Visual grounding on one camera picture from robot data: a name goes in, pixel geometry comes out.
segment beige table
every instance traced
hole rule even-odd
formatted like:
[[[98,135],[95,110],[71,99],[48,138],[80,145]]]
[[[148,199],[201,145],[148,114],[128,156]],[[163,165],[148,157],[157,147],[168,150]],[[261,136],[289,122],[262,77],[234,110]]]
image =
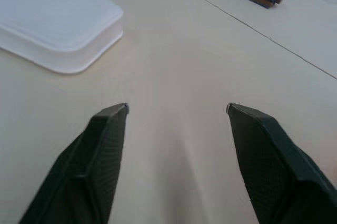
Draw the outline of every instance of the beige table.
[[[120,102],[131,112],[111,223],[257,223],[229,102],[276,117],[337,185],[336,79],[205,0],[113,1],[125,35],[82,74],[0,51],[0,223],[18,222],[57,155]]]

